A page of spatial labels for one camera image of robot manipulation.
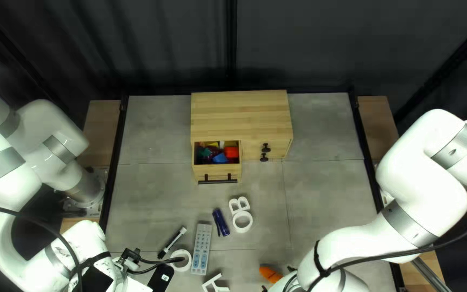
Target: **red block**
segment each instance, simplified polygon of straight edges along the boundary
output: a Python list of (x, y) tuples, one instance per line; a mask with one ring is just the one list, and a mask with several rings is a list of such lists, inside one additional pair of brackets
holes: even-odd
[(238, 158), (239, 147), (225, 147), (225, 156), (226, 158)]

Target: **blue block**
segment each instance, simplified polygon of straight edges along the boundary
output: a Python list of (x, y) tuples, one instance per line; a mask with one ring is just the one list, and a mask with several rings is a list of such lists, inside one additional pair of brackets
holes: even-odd
[(212, 158), (212, 161), (217, 164), (224, 164), (228, 162), (228, 158), (226, 158), (224, 153), (221, 153)]

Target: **black marker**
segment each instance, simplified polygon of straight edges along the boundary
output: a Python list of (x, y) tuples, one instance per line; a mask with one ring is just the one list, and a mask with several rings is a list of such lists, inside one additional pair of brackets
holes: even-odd
[(187, 232), (187, 229), (181, 226), (181, 229), (179, 229), (179, 231), (174, 236), (172, 236), (167, 245), (165, 245), (164, 249), (158, 253), (158, 259), (162, 259), (169, 252), (169, 249), (174, 245), (174, 243), (176, 243), (176, 241), (185, 234), (185, 232)]

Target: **open drawer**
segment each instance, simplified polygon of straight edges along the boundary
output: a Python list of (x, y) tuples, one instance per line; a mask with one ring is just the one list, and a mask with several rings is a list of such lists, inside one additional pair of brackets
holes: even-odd
[(199, 184), (206, 183), (237, 183), (241, 180), (242, 148), (241, 141), (237, 141), (239, 147), (239, 160), (235, 163), (225, 164), (199, 164), (196, 149), (198, 142), (192, 142), (192, 170)]

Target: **tv remote control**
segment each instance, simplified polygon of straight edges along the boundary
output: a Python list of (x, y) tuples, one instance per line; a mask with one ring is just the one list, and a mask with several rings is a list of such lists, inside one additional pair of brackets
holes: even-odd
[(206, 275), (211, 239), (212, 226), (210, 224), (198, 224), (198, 228), (196, 230), (196, 242), (194, 243), (194, 256), (192, 257), (191, 274)]

